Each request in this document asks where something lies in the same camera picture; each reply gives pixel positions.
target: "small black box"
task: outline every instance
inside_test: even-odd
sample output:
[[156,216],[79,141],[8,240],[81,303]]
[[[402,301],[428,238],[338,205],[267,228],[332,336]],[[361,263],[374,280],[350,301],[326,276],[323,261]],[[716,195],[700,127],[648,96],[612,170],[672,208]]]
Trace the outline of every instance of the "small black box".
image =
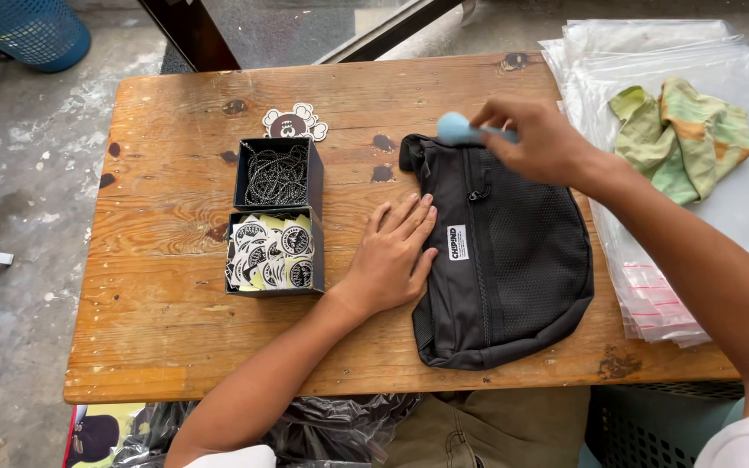
[[[230,214],[230,224],[227,225],[227,242],[230,243],[230,235],[233,232],[233,225],[238,224],[242,217],[255,215],[268,215],[274,218],[296,219],[299,215],[306,215],[310,220],[311,238],[314,243],[314,253],[311,258],[311,287],[301,287],[296,289],[269,289],[265,291],[237,291],[230,286],[230,282],[225,277],[225,292],[237,296],[246,297],[272,297],[272,296],[296,296],[299,294],[317,294],[326,292],[326,253],[324,249],[325,237],[323,233],[322,221],[314,216],[314,210],[311,207],[295,208],[269,208],[264,210],[239,211]],[[231,252],[227,252],[227,263],[232,260]]]
[[319,159],[314,141],[310,138],[245,138],[241,140],[250,145],[256,153],[273,150],[277,153],[287,153],[293,146],[306,145],[308,148],[308,172],[306,175],[306,199],[297,205],[247,205],[244,193],[247,191],[247,163],[253,157],[253,152],[239,144],[239,172],[235,178],[235,194],[233,207],[238,210],[260,210],[266,208],[294,208],[305,205],[311,207],[317,218],[322,221],[322,191],[323,191],[323,165]]

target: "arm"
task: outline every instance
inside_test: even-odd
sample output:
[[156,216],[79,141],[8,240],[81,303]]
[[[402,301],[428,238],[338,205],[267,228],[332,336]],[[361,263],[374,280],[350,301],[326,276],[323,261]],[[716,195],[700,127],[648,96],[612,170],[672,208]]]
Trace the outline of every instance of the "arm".
[[628,162],[588,144],[553,103],[491,100],[471,123],[518,130],[518,145],[483,136],[511,170],[571,186],[609,208],[742,374],[749,416],[749,253],[670,201]]
[[431,203],[413,194],[392,212],[389,202],[378,207],[346,277],[203,398],[172,442],[166,468],[255,445],[332,346],[371,315],[417,297],[438,253],[421,253],[437,215]]

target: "rag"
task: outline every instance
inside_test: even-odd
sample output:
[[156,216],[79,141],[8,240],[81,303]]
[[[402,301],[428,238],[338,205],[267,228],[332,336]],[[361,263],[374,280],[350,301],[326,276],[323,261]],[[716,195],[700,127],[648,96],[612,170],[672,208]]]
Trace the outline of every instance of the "rag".
[[709,197],[749,156],[747,112],[699,94],[683,78],[667,78],[657,100],[632,86],[609,106],[622,123],[615,153],[679,205]]

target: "black crossbody bag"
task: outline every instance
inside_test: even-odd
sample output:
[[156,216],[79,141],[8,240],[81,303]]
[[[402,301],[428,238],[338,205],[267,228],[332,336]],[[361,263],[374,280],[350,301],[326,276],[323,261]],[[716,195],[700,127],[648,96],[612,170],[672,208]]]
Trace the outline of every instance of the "black crossbody bag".
[[509,171],[483,146],[401,142],[401,170],[434,196],[439,254],[412,312],[424,364],[479,371],[571,335],[594,297],[591,241],[567,188]]

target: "blue brush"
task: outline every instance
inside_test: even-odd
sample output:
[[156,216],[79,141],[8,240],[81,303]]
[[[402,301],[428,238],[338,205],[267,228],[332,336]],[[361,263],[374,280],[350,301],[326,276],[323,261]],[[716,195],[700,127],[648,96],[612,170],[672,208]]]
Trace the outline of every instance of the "blue brush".
[[438,139],[445,145],[480,145],[482,132],[499,133],[511,143],[519,143],[519,135],[513,130],[502,131],[496,127],[471,127],[469,120],[458,112],[447,112],[438,119]]

